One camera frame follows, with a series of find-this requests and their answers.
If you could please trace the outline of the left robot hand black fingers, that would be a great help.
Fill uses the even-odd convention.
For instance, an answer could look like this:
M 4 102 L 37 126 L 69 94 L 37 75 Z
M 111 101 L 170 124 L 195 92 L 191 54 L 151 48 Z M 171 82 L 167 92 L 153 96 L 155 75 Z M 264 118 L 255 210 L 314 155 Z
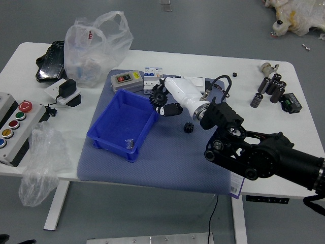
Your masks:
M 0 243 L 5 244 L 10 239 L 10 235 L 8 234 L 1 234 L 0 235 Z M 19 242 L 18 244 L 36 244 L 37 241 L 35 239 L 25 240 L 23 242 Z

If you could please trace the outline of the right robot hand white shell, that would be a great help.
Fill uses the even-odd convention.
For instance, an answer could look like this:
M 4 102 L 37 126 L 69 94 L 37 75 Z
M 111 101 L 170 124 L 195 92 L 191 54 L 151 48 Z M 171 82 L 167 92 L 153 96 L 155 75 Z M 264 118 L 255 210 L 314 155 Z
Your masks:
M 152 89 L 149 101 L 162 116 L 180 115 L 184 108 L 194 120 L 200 121 L 210 103 L 188 79 L 165 77 Z

